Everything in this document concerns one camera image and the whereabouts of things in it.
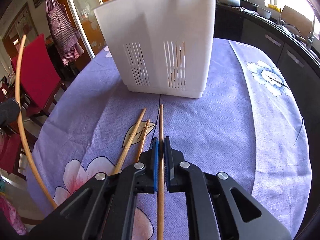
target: white bowl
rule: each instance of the white bowl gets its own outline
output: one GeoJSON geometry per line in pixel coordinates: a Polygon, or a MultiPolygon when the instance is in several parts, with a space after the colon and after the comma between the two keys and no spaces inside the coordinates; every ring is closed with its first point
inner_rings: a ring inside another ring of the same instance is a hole
{"type": "Polygon", "coordinates": [[[257,13],[259,14],[259,16],[265,18],[265,19],[269,19],[271,16],[271,12],[268,10],[265,10],[261,7],[257,7],[257,13]]]}

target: floral tablecloth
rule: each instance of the floral tablecloth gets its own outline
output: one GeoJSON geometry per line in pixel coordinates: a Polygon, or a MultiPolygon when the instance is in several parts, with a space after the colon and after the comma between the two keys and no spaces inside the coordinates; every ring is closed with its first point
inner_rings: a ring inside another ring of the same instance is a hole
{"type": "MultiPolygon", "coordinates": [[[[200,99],[134,93],[123,84],[106,47],[77,76],[43,125],[33,150],[36,166],[57,204],[95,173],[110,174],[132,126],[147,107],[124,162],[164,135],[202,171],[225,171],[290,231],[299,229],[308,202],[311,166],[299,109],[279,69],[259,49],[214,39],[206,90],[200,99]]],[[[45,214],[52,207],[27,170],[28,190],[45,214]]],[[[164,239],[188,239],[183,193],[165,196],[164,239]]],[[[156,195],[140,194],[132,239],[156,239],[156,195]]]]}

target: cabinet handle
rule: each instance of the cabinet handle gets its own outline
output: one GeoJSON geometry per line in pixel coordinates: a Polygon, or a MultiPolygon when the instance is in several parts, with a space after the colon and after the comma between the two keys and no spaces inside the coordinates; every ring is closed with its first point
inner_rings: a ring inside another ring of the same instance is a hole
{"type": "Polygon", "coordinates": [[[304,67],[304,65],[290,52],[287,50],[287,54],[292,58],[295,63],[297,63],[300,67],[304,67]]]}
{"type": "Polygon", "coordinates": [[[278,41],[275,41],[273,38],[271,38],[269,35],[265,35],[265,37],[271,41],[272,43],[276,44],[278,47],[281,47],[281,44],[278,41]]]}

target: yellow basket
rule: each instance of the yellow basket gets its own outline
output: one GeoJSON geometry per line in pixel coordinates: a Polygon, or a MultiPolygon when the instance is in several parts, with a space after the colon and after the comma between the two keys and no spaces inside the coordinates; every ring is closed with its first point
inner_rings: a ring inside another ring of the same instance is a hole
{"type": "Polygon", "coordinates": [[[275,10],[275,11],[277,11],[277,12],[280,12],[280,11],[281,11],[281,9],[278,8],[276,5],[268,4],[268,7],[271,8],[271,9],[273,9],[273,10],[275,10]]]}

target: yellow leaf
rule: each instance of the yellow leaf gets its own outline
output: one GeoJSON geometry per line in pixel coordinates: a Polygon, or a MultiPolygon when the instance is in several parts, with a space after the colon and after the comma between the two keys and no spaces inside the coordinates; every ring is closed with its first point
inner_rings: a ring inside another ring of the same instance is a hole
{"type": "MultiPolygon", "coordinates": [[[[142,140],[143,131],[144,131],[145,127],[146,127],[146,124],[147,124],[147,122],[144,122],[144,121],[140,123],[140,125],[139,125],[139,127],[138,127],[138,130],[137,130],[137,133],[136,133],[136,135],[134,136],[131,145],[132,145],[132,144],[135,144],[135,143],[138,143],[138,142],[140,142],[140,141],[142,140]]],[[[133,124],[133,125],[129,128],[129,130],[127,131],[127,133],[126,133],[126,135],[125,135],[125,137],[124,137],[124,140],[123,140],[122,147],[125,147],[126,144],[128,143],[128,140],[129,140],[129,138],[130,138],[130,135],[131,135],[132,132],[133,132],[133,129],[134,129],[135,125],[136,125],[136,124],[133,124]]],[[[155,127],[156,127],[156,124],[153,123],[153,122],[150,122],[150,123],[149,123],[149,126],[148,126],[148,130],[147,130],[147,135],[148,135],[155,127]]]]}

